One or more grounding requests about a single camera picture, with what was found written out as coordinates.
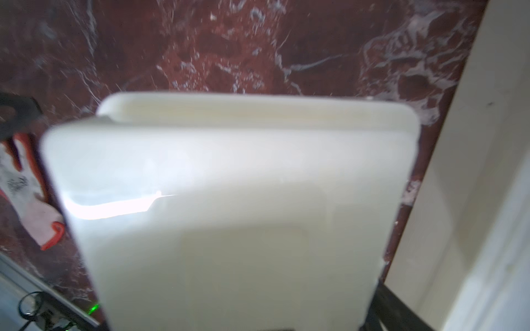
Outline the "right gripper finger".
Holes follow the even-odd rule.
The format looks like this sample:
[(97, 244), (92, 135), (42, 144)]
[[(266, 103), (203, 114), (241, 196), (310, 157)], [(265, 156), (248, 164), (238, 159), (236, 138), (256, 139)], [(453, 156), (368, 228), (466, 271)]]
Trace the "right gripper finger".
[(433, 331), (433, 328), (403, 303), (384, 283), (378, 282), (364, 322), (364, 330)]

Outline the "white wrap dispenser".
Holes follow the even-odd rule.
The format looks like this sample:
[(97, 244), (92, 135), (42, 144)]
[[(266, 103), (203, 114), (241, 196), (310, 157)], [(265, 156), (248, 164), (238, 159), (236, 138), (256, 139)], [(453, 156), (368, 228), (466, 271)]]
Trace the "white wrap dispenser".
[(112, 330), (357, 330), (418, 154), (402, 103), (124, 92), (41, 158)]
[(436, 330), (529, 329), (529, 2), (490, 1), (386, 285)]

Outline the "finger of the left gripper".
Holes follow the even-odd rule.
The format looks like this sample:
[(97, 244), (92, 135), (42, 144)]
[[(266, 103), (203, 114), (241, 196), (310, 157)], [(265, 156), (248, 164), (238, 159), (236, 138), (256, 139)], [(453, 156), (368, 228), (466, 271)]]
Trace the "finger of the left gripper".
[(1, 123), (2, 139), (11, 138), (43, 114), (35, 98), (7, 92), (1, 93), (1, 107), (9, 107), (14, 110), (13, 117)]

